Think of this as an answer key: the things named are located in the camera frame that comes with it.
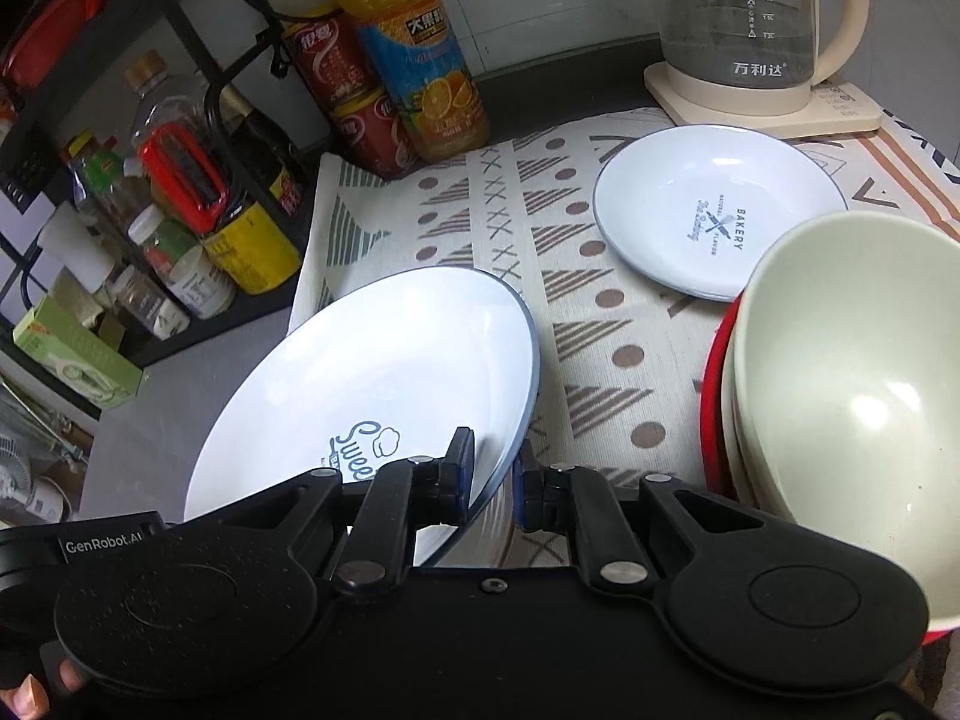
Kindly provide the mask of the left hand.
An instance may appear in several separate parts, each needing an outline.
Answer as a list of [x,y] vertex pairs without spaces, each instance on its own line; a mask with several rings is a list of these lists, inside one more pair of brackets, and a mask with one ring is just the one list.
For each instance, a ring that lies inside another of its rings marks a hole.
[[[57,678],[52,681],[56,688],[64,688],[67,694],[71,694],[82,689],[85,683],[85,675],[73,661],[60,661]],[[37,720],[49,713],[50,697],[44,684],[34,674],[28,674],[18,688],[3,689],[2,706],[11,717]]]

